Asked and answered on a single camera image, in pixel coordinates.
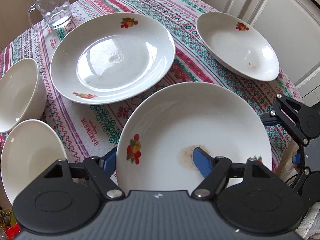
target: shallow plate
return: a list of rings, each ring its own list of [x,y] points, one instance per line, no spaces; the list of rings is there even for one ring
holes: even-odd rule
[[[233,73],[261,81],[274,80],[279,62],[271,45],[252,26],[225,13],[208,12],[196,22],[212,56]]]
[[[10,203],[60,158],[67,158],[65,149],[55,131],[46,123],[26,120],[13,128],[1,154],[2,183]]]
[[[71,31],[51,62],[55,88],[81,104],[99,105],[138,95],[170,69],[175,45],[158,21],[140,14],[113,13]]]
[[[119,186],[129,190],[184,190],[203,180],[193,163],[200,146],[211,156],[245,163],[256,156],[272,168],[266,130],[235,93],[210,83],[185,82],[147,98],[127,121],[119,140]],[[230,179],[229,185],[242,179]]]

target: metal screw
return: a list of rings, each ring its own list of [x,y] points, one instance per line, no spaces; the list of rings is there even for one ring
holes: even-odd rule
[[[195,191],[197,197],[207,197],[210,195],[210,191],[205,188],[199,188]]]
[[[122,191],[119,189],[111,189],[107,192],[107,196],[110,198],[117,198],[122,196]]]

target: plate rim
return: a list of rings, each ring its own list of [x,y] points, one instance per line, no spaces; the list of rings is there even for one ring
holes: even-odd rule
[[[12,131],[10,132],[10,134],[8,135],[7,139],[5,140],[4,142],[4,145],[2,147],[2,153],[1,153],[1,158],[0,158],[0,171],[3,170],[3,166],[5,164],[7,164],[7,162],[4,162],[4,158],[7,159],[7,161],[9,160],[9,155],[10,155],[10,149],[11,147],[8,146],[8,149],[6,148],[6,144],[9,144],[11,143],[11,137],[14,136],[14,132],[13,130],[18,130],[18,129],[25,129],[24,126],[28,126],[28,125],[32,125],[33,123],[38,123],[40,125],[42,125],[45,129],[48,129],[52,135],[55,137],[55,139],[57,139],[57,142],[59,143],[59,146],[61,147],[62,151],[63,151],[63,154],[65,156],[66,159],[68,159],[68,156],[67,156],[67,153],[66,153],[66,150],[63,146],[63,143],[61,142],[59,136],[57,135],[57,133],[53,130],[53,128],[48,125],[47,123],[41,121],[41,120],[38,120],[38,119],[28,119],[28,120],[25,120],[21,123],[19,123],[16,127],[14,127],[12,129]],[[4,182],[3,180],[3,172],[0,172],[1,173],[1,182],[2,182],[2,185],[3,185],[3,188],[4,188],[4,192],[9,200],[9,202],[11,203],[11,205],[13,204],[14,200],[16,199],[16,196],[14,199],[11,199],[11,197],[8,196],[7,194],[7,191],[9,190],[10,186],[8,185],[8,180],[6,182]]]
[[[53,80],[52,75],[51,75],[52,60],[53,60],[55,54],[57,53],[57,50],[58,50],[60,44],[62,44],[62,42],[64,41],[64,39],[65,39],[70,33],[72,33],[74,30],[76,30],[76,29],[77,29],[78,27],[80,27],[82,24],[85,24],[85,23],[87,23],[87,22],[89,22],[89,21],[95,20],[95,19],[97,19],[97,18],[99,18],[99,17],[107,17],[108,15],[111,15],[111,14],[139,15],[139,16],[143,16],[143,17],[150,18],[150,19],[152,19],[153,21],[157,22],[157,24],[160,24],[160,25],[167,31],[168,36],[169,36],[169,39],[172,40],[172,44],[173,44],[173,57],[172,57],[172,59],[171,59],[170,61],[167,61],[167,62],[168,62],[168,64],[167,64],[167,65],[168,65],[168,67],[167,67],[168,69],[165,70],[164,72],[162,72],[162,74],[161,74],[157,79],[155,79],[154,82],[152,82],[150,86],[146,87],[146,88],[143,89],[143,90],[139,90],[139,92],[137,92],[135,95],[130,96],[130,97],[126,97],[126,98],[121,98],[121,99],[118,99],[118,100],[105,100],[105,101],[102,101],[102,102],[95,102],[95,101],[90,101],[89,99],[88,99],[88,101],[86,101],[86,100],[84,100],[83,98],[74,98],[74,99],[72,99],[71,97],[68,97],[68,96],[64,95],[63,93],[61,93],[61,91],[60,91],[60,90],[57,88],[57,86],[55,85],[54,80]],[[128,12],[128,13],[126,13],[126,12],[108,13],[108,14],[99,15],[99,16],[97,16],[97,17],[94,17],[94,18],[92,18],[92,19],[89,19],[89,20],[81,23],[81,24],[78,25],[76,28],[74,28],[71,32],[69,32],[69,33],[62,39],[62,41],[60,41],[60,43],[58,44],[58,46],[56,47],[56,49],[55,49],[55,51],[54,51],[54,53],[53,53],[53,55],[52,55],[52,59],[51,59],[51,62],[50,62],[50,77],[51,77],[51,80],[52,80],[52,85],[53,85],[53,87],[59,92],[59,94],[62,95],[63,97],[65,97],[65,98],[71,100],[72,102],[79,103],[79,104],[82,104],[82,105],[95,105],[95,106],[105,105],[105,104],[113,104],[113,103],[117,103],[117,102],[121,102],[121,101],[127,100],[127,99],[129,99],[129,98],[133,98],[133,97],[135,97],[136,95],[139,95],[139,94],[147,91],[148,89],[150,89],[151,87],[153,87],[155,84],[157,84],[157,83],[158,83],[160,80],[162,80],[163,77],[169,72],[169,70],[170,70],[170,68],[172,67],[172,64],[173,64],[173,62],[174,62],[174,60],[175,60],[175,56],[176,56],[176,44],[175,44],[174,38],[173,38],[172,34],[170,33],[170,31],[169,31],[163,24],[161,24],[161,22],[157,21],[156,19],[153,19],[153,18],[150,17],[149,15],[144,15],[144,14],[140,14],[140,13],[134,13],[134,12]]]
[[[225,88],[225,87],[222,87],[220,85],[216,85],[216,84],[213,84],[213,83],[208,83],[208,82],[200,82],[200,81],[188,81],[188,82],[180,82],[180,83],[176,83],[176,84],[173,84],[173,85],[169,85],[163,89],[160,89],[159,91],[155,92],[154,94],[152,94],[151,96],[149,96],[146,100],[144,100],[134,111],[133,113],[131,114],[131,116],[129,117],[129,119],[127,120],[127,122],[125,123],[123,129],[122,129],[122,132],[121,132],[121,135],[120,135],[120,138],[119,138],[119,142],[118,142],[118,145],[117,145],[117,151],[116,151],[116,171],[117,171],[117,164],[118,164],[118,160],[119,160],[119,157],[121,155],[120,153],[120,148],[119,148],[119,145],[122,143],[122,141],[124,141],[124,145],[127,145],[127,141],[125,141],[125,138],[124,138],[124,131],[128,129],[128,126],[130,125],[130,121],[131,119],[135,118],[135,115],[137,114],[137,111],[142,108],[145,104],[148,103],[148,99],[151,98],[152,96],[158,94],[159,92],[161,91],[164,91],[164,90],[167,90],[167,89],[172,89],[172,87],[175,87],[175,86],[179,86],[179,85],[190,85],[190,84],[193,84],[193,83],[200,83],[201,85],[208,85],[208,86],[213,86],[213,87],[216,87],[217,89],[223,89],[223,90],[226,90],[227,93],[232,93],[234,94],[236,97],[240,98],[241,100],[243,100],[247,105],[248,105],[248,111],[251,111],[253,113],[255,113],[255,115],[257,116],[258,119],[259,116],[258,114],[252,109],[252,107],[241,97],[239,96],[238,94],[236,94],[235,92]],[[271,144],[270,144],[270,140],[269,140],[269,136],[267,134],[267,131],[265,130],[264,128],[264,132],[265,132],[265,135],[266,135],[266,138],[268,139],[268,149],[270,150],[269,152],[269,156],[270,156],[270,164],[268,166],[266,166],[269,170],[272,170],[272,148],[271,148]]]
[[[270,78],[266,78],[266,79],[261,78],[261,79],[258,79],[258,78],[252,77],[252,76],[244,73],[243,71],[234,68],[233,66],[229,65],[228,63],[226,63],[223,59],[221,59],[221,58],[217,55],[217,53],[216,53],[215,51],[213,51],[213,49],[204,41],[203,36],[202,36],[202,35],[200,34],[200,32],[199,32],[198,20],[200,19],[200,17],[202,17],[202,16],[205,15],[205,14],[225,14],[225,15],[228,15],[229,17],[231,17],[231,18],[236,19],[237,21],[243,22],[245,25],[248,25],[249,27],[251,27],[252,29],[254,29],[259,35],[261,35],[261,37],[267,42],[267,44],[269,44],[270,48],[273,50],[273,52],[274,52],[275,55],[276,55],[276,52],[274,51],[274,49],[273,49],[273,47],[270,45],[270,43],[267,41],[267,39],[266,39],[260,32],[258,32],[254,27],[252,27],[250,24],[248,24],[248,23],[245,22],[244,20],[239,19],[239,18],[237,18],[237,17],[235,17],[235,16],[233,16],[233,15],[231,15],[231,14],[224,13],[224,12],[216,12],[216,11],[213,11],[213,12],[205,12],[205,13],[201,14],[201,15],[197,18],[197,20],[196,20],[196,30],[197,30],[197,32],[198,32],[198,34],[199,34],[199,37],[201,38],[202,42],[203,42],[204,45],[206,46],[207,50],[208,50],[209,52],[212,52],[212,53],[215,55],[214,59],[215,59],[216,61],[219,62],[219,61],[221,60],[224,64],[228,65],[228,66],[232,69],[232,70],[230,70],[230,69],[229,69],[229,70],[230,70],[231,72],[233,72],[234,74],[236,74],[236,75],[241,74],[241,75],[243,75],[244,77],[247,77],[247,78],[250,78],[250,79],[259,80],[259,81],[264,81],[264,82],[269,82],[269,81],[273,81],[273,80],[275,80],[275,79],[277,78],[277,76],[279,75],[279,72],[280,72],[280,64],[279,64],[279,59],[278,59],[277,55],[276,55],[276,57],[277,57],[277,60],[278,60],[278,70],[276,71],[277,74],[274,75],[274,76],[272,76],[272,79],[270,79]]]

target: table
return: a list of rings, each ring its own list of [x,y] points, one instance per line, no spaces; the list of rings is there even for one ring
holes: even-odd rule
[[[42,121],[58,134],[66,151],[75,161],[89,156],[103,156],[117,145],[128,117],[154,92],[177,82],[210,82],[240,95],[258,115],[271,110],[277,93],[302,102],[288,77],[280,70],[272,82],[259,82],[234,75],[217,63],[204,47],[195,28],[199,15],[215,9],[201,0],[79,0],[72,4],[72,20],[57,30],[43,32],[28,29],[9,44],[0,55],[0,76],[22,58],[34,58],[47,89],[47,105]],[[79,24],[99,15],[135,12],[151,16],[171,32],[176,57],[168,74],[154,87],[134,98],[103,106],[73,103],[62,97],[50,79],[50,61],[60,41]],[[272,148],[272,169],[281,160],[290,136],[280,127],[267,127]],[[0,135],[3,146],[7,134]]]

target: glass cup handle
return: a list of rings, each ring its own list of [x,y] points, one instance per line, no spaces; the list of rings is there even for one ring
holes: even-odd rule
[[[37,28],[36,26],[34,26],[34,25],[32,24],[32,22],[31,22],[31,18],[30,18],[30,13],[31,13],[34,9],[38,9],[36,5],[31,6],[31,7],[29,8],[29,10],[28,10],[29,25],[30,25],[30,27],[31,27],[32,29],[34,29],[35,31],[40,32],[40,31],[43,31],[43,30],[48,26],[48,23],[44,20],[44,26],[43,26],[41,29],[39,29],[39,28]]]

